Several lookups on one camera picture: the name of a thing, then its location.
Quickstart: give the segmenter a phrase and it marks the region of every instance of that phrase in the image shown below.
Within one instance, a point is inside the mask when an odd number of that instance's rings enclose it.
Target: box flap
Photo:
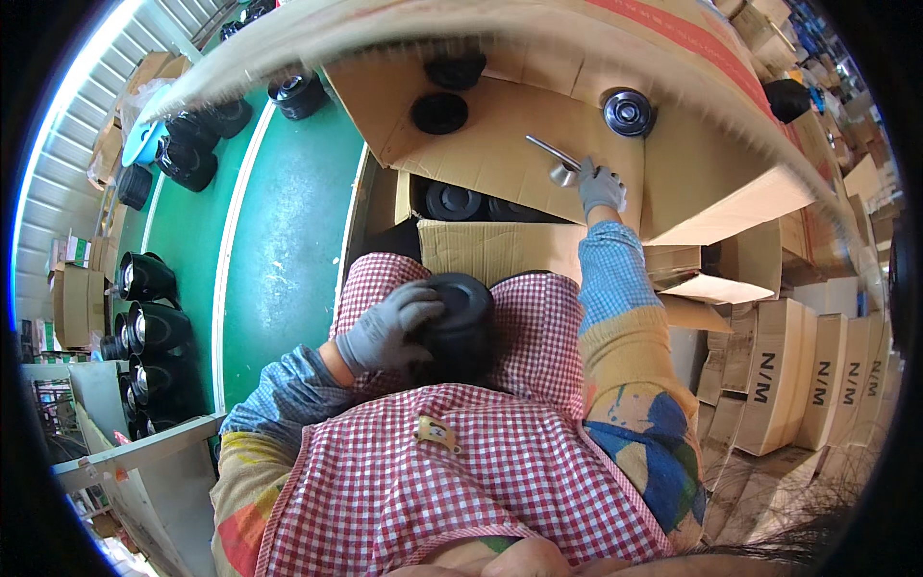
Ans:
[[[618,173],[628,189],[622,221],[638,231],[644,142],[616,135],[598,108],[550,90],[481,77],[462,95],[468,104],[467,123],[452,134],[432,136],[418,130],[409,115],[414,101],[433,91],[418,59],[351,61],[329,66],[327,72],[383,166],[583,223],[577,188],[561,188],[549,180],[556,161],[525,139],[533,135],[577,159],[592,155],[596,164]]]
[[[644,154],[645,245],[708,246],[813,201],[787,167],[675,105],[658,111]]]
[[[671,327],[699,331],[731,332],[731,326],[714,308],[678,296],[658,295],[666,309],[666,321]]]
[[[660,294],[686,296],[716,305],[723,303],[736,305],[769,298],[773,295],[773,291],[747,282],[729,281],[721,277],[700,274],[676,286],[671,286]]]
[[[421,220],[423,266],[436,274],[464,272],[487,286],[527,270],[550,270],[581,281],[578,224]]]

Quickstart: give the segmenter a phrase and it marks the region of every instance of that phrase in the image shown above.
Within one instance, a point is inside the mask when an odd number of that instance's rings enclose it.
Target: red checkered apron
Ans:
[[[397,255],[358,259],[330,335],[349,330],[397,286],[428,276]],[[571,564],[672,555],[637,490],[581,425],[577,292],[574,281],[550,273],[491,289],[508,351],[494,384],[505,392],[423,387],[305,427],[257,575],[380,574],[485,535],[545,537]],[[399,388],[397,379],[383,373],[356,384],[375,394]],[[461,453],[417,441],[420,415],[445,423]]]

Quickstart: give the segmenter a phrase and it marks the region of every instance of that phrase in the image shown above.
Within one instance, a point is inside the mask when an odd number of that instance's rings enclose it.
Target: black plastic part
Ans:
[[[630,88],[618,88],[605,100],[603,118],[609,128],[623,137],[651,134],[657,112],[647,97]]]
[[[144,334],[138,334],[138,316],[144,316]],[[128,334],[138,355],[166,352],[189,342],[192,324],[182,311],[158,303],[134,302],[128,309]]]
[[[467,221],[484,204],[484,195],[434,180],[426,190],[426,209],[438,221]]]
[[[126,269],[131,265],[132,280],[126,282]],[[166,298],[176,303],[176,275],[163,264],[157,255],[126,252],[119,262],[118,279],[119,296],[126,301],[155,301]]]
[[[128,208],[141,210],[148,201],[150,186],[154,182],[153,175],[147,168],[132,164],[122,169],[115,183],[115,194],[119,202]]]
[[[181,112],[165,123],[167,132],[177,142],[185,142],[199,151],[211,152],[218,144],[218,133],[197,113]]]
[[[423,65],[429,81],[444,90],[468,90],[477,84],[477,80],[487,66],[487,57],[483,54],[465,56],[439,56]]]
[[[218,171],[218,157],[189,141],[161,137],[154,161],[176,184],[201,192]]]
[[[491,221],[497,222],[543,222],[545,220],[545,215],[540,210],[495,197],[487,199],[487,215]]]
[[[237,136],[253,117],[253,106],[245,100],[209,106],[199,112],[202,120],[221,138]]]
[[[317,74],[312,74],[311,78],[293,76],[281,82],[271,82],[267,93],[289,120],[308,118],[330,99]]]
[[[468,103],[458,94],[439,92],[421,96],[410,110],[414,126],[427,134],[455,132],[468,122]]]
[[[231,38],[237,33],[238,30],[242,29],[243,27],[244,23],[237,20],[231,20],[230,22],[222,24],[222,31],[219,33],[218,42],[224,42],[225,40]]]
[[[762,85],[773,116],[788,124],[810,110],[810,90],[797,80],[783,78]]]
[[[494,297],[481,282],[460,272],[437,274],[426,281],[446,305],[438,319],[413,336],[433,355],[434,382],[482,384],[494,364]]]
[[[128,366],[131,371],[131,390],[135,393],[135,402],[140,406],[167,404],[169,401],[164,397],[180,389],[180,384],[189,372],[189,364],[184,359],[170,355],[131,355]],[[144,382],[138,381],[139,367],[144,368]]]

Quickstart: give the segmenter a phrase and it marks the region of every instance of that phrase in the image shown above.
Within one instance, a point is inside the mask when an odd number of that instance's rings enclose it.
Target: plastic bag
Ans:
[[[122,146],[128,142],[128,134],[131,127],[135,125],[138,116],[145,104],[150,101],[150,97],[164,86],[169,86],[175,82],[174,78],[155,78],[147,84],[138,87],[138,94],[128,94],[122,99]]]

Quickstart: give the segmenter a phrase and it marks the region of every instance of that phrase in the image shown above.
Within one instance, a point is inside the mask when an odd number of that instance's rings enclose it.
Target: corrugated metal wall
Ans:
[[[81,238],[94,233],[102,192],[90,184],[87,167],[96,135],[132,71],[149,51],[180,54],[177,44],[196,34],[221,4],[147,0],[92,67],[73,102],[58,114],[26,191],[16,246],[16,319],[52,316],[47,282],[52,239],[71,229]],[[177,39],[177,33],[185,38]]]

